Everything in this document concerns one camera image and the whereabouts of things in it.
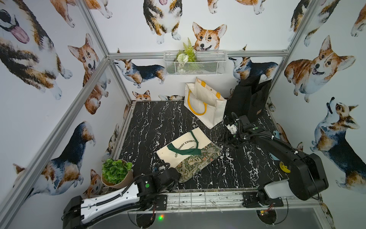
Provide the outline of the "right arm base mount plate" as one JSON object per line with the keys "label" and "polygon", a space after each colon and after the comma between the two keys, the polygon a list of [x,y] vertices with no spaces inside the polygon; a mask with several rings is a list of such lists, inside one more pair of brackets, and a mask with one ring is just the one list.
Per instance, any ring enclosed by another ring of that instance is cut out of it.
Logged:
{"label": "right arm base mount plate", "polygon": [[284,203],[281,198],[270,198],[265,192],[256,191],[244,192],[242,205],[245,208],[269,208],[283,207]]}

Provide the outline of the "cream tote bag green handles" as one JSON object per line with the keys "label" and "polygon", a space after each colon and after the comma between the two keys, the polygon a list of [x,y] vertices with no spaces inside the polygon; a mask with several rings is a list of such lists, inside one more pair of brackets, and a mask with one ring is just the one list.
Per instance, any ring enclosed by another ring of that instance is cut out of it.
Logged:
{"label": "cream tote bag green handles", "polygon": [[200,128],[193,129],[157,150],[158,157],[181,174],[185,183],[221,155],[221,149]]}

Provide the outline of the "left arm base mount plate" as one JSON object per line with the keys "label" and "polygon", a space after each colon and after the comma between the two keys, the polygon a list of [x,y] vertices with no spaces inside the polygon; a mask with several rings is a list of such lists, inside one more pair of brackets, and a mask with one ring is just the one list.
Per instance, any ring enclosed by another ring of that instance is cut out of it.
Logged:
{"label": "left arm base mount plate", "polygon": [[147,198],[140,200],[138,205],[140,206],[137,211],[153,211],[153,210],[166,210],[167,209],[167,195],[157,195],[153,198]]}

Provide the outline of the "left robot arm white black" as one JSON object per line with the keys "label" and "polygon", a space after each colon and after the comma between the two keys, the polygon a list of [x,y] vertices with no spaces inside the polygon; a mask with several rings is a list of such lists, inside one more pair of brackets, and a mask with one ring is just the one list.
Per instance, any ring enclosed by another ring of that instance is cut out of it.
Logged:
{"label": "left robot arm white black", "polygon": [[175,168],[135,177],[125,188],[83,199],[72,198],[63,210],[64,229],[86,229],[109,217],[129,210],[158,209],[165,192],[178,185],[181,174]]}

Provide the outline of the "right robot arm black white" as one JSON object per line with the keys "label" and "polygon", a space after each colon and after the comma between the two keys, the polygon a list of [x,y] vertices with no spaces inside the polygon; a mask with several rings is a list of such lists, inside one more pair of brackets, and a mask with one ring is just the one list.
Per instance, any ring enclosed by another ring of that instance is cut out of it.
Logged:
{"label": "right robot arm black white", "polygon": [[228,131],[223,134],[223,144],[227,148],[239,149],[253,143],[274,155],[290,170],[287,182],[297,198],[308,200],[328,189],[328,179],[319,156],[293,148],[267,130],[249,123],[245,115],[239,117],[232,112],[231,121]]}

